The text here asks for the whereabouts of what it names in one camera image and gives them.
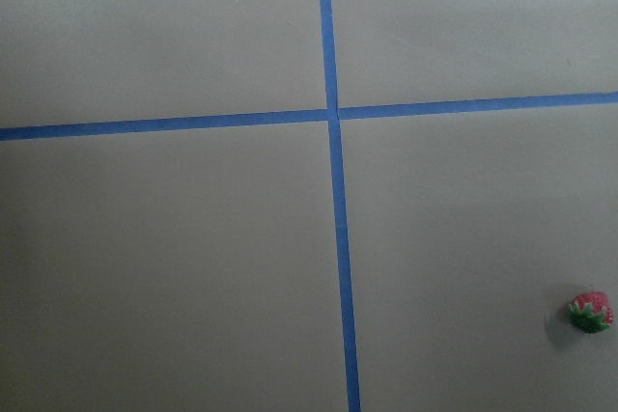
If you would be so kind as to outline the red strawberry with green leaves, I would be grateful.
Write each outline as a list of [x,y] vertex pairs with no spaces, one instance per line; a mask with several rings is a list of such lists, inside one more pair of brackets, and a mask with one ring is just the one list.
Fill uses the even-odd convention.
[[602,291],[582,293],[568,305],[569,321],[587,334],[598,334],[613,326],[613,311]]

